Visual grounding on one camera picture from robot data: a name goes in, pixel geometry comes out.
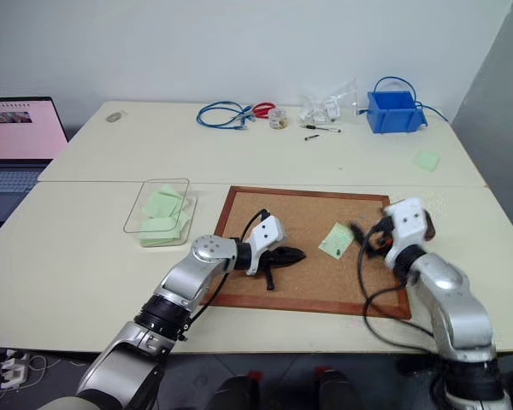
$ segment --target power strip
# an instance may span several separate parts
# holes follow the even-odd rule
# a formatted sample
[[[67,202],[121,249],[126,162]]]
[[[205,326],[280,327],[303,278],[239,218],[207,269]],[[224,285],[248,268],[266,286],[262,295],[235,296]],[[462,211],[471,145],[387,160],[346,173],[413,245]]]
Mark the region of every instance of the power strip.
[[[15,350],[6,350],[8,359],[2,364],[2,377],[5,382],[0,383],[0,389],[17,389],[28,378],[28,364],[30,355],[24,353],[20,358],[20,353]]]

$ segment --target cork board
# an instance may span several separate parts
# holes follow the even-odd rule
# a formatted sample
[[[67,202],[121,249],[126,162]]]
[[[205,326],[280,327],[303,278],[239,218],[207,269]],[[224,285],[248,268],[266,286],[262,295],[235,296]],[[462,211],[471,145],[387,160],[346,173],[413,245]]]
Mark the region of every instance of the cork board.
[[[287,240],[283,244],[303,250],[306,259],[274,269],[275,290],[266,290],[262,272],[249,277],[245,272],[234,271],[213,305],[362,314],[363,293],[357,282],[357,243],[354,241],[338,261],[317,247],[335,222],[348,225],[355,220],[367,231],[381,218],[380,210],[388,204],[389,198],[381,195],[232,186],[215,235],[239,237],[247,221],[266,208],[285,227]],[[398,284],[381,258],[369,260],[365,256],[363,276],[370,293]],[[219,282],[220,278],[216,278],[204,302]],[[401,319],[410,318],[405,290],[379,296],[376,304],[386,313]],[[373,309],[369,315],[380,316]]]

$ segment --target laptop keyboard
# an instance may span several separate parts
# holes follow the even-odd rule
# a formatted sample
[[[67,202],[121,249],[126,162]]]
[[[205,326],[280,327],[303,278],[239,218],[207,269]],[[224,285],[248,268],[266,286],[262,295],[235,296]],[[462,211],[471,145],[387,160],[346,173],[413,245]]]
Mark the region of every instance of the laptop keyboard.
[[[38,182],[40,171],[0,171],[0,192],[28,192]]]

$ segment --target blue cable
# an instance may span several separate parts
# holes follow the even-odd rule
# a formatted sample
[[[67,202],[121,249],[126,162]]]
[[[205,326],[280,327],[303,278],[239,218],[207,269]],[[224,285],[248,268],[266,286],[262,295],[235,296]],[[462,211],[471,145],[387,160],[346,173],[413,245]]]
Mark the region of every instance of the blue cable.
[[[448,122],[448,119],[446,119],[446,117],[444,115],[442,115],[442,113],[440,113],[439,111],[437,111],[435,108],[433,107],[430,107],[428,105],[424,105],[422,104],[421,102],[419,101],[415,101],[416,105],[419,105],[420,107],[422,108],[427,108],[427,109],[431,109],[434,113],[436,113],[439,117],[441,117],[443,120],[445,120],[446,122]]]
[[[436,113],[439,117],[441,117],[443,120],[445,120],[446,122],[448,122],[448,119],[447,119],[444,115],[442,115],[442,113],[440,113],[439,111],[437,111],[435,108],[430,107],[429,105],[424,105],[424,104],[422,104],[421,102],[419,102],[419,101],[416,99],[416,90],[415,90],[415,88],[412,86],[412,84],[411,84],[409,81],[407,81],[406,79],[402,79],[401,77],[396,77],[396,76],[394,76],[394,75],[388,75],[388,76],[386,76],[386,77],[382,77],[382,78],[381,78],[381,79],[379,79],[379,80],[376,82],[376,84],[374,85],[374,91],[376,91],[376,88],[378,87],[378,84],[379,84],[382,80],[384,80],[384,79],[396,79],[396,80],[401,81],[401,82],[405,83],[406,85],[408,85],[408,86],[410,87],[410,89],[412,90],[412,94],[414,95],[414,103],[415,103],[415,105],[419,105],[419,106],[420,106],[420,107],[422,107],[422,108],[431,109],[431,110],[432,110],[434,113]],[[360,110],[360,111],[359,111],[359,114],[363,114],[363,113],[364,113],[364,112],[366,112],[366,111],[368,111],[368,110],[363,110],[363,109],[362,109],[362,110]]]
[[[401,81],[403,83],[405,83],[406,85],[408,85],[410,87],[410,89],[412,90],[412,94],[414,95],[414,101],[417,100],[416,98],[416,90],[414,89],[414,87],[412,86],[412,84],[410,82],[408,82],[406,79],[402,79],[401,77],[396,77],[394,75],[388,75],[386,77],[382,77],[381,79],[379,79],[378,81],[376,81],[376,84],[374,85],[374,90],[373,92],[376,92],[376,88],[378,87],[378,84],[381,83],[383,80],[385,79],[396,79],[398,81]]]
[[[223,122],[221,124],[210,124],[209,122],[205,122],[202,118],[203,114],[214,109],[225,109],[226,111],[234,112],[236,115],[234,115],[234,117],[232,117],[229,121]],[[251,112],[251,109],[251,105],[248,105],[247,107],[243,108],[241,105],[234,101],[213,102],[212,104],[206,105],[205,107],[199,110],[198,116],[196,117],[196,121],[198,122],[198,124],[201,124],[202,126],[208,126],[209,128],[219,128],[222,130],[244,130],[247,128],[245,125],[245,120],[255,120]],[[239,120],[238,126],[231,125],[237,120]]]

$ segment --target clear plastic bag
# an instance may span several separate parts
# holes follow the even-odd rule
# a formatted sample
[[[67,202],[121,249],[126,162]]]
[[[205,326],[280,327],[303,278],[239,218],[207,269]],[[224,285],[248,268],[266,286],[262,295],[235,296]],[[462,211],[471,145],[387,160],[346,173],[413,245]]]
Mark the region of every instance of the clear plastic bag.
[[[357,81],[343,84],[323,98],[302,96],[298,118],[304,124],[352,122],[357,117]]]

